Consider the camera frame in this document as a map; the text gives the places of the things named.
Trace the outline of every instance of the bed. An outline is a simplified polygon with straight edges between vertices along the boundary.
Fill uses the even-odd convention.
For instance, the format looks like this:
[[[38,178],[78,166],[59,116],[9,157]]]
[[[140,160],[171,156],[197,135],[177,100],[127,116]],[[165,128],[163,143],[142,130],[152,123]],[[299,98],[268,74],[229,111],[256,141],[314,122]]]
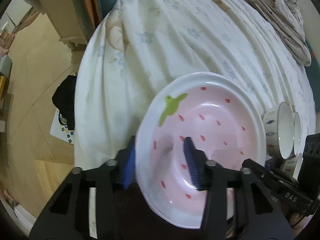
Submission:
[[[261,116],[285,101],[302,138],[316,114],[305,68],[244,0],[117,0],[81,61],[75,95],[75,166],[115,157],[153,97],[187,73],[222,74],[243,88]]]

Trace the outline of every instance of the white bowl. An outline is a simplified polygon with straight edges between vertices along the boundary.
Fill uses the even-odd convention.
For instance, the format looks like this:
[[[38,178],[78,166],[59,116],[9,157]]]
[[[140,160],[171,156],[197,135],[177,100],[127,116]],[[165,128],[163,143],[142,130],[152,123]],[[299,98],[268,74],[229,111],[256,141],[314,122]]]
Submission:
[[[300,116],[297,112],[294,113],[294,144],[293,144],[293,153],[294,155],[298,154],[301,140],[301,123]]]
[[[175,112],[161,121],[167,104],[180,97]],[[183,154],[187,136],[208,158],[234,170],[246,158],[264,165],[266,137],[260,114],[245,91],[218,74],[182,76],[156,95],[136,136],[137,182],[157,215],[177,227],[196,229],[206,192],[192,185]],[[233,214],[231,195],[228,218]]]
[[[270,156],[287,159],[293,149],[294,122],[290,107],[281,102],[263,116],[267,138],[267,152]]]

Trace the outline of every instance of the white ceramic mug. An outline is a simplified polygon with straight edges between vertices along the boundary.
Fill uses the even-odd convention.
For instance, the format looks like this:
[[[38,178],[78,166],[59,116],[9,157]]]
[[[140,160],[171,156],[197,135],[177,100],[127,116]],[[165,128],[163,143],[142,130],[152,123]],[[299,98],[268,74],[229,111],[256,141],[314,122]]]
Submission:
[[[297,156],[285,160],[281,166],[281,170],[288,176],[297,179],[301,169],[302,161],[302,154],[299,153]]]
[[[287,159],[293,149],[294,121],[290,107],[281,102],[263,116],[267,152],[270,156]]]
[[[298,154],[300,141],[301,141],[301,123],[300,123],[300,116],[297,112],[294,113],[293,119],[294,119],[294,143],[293,143],[292,155],[296,156]]]

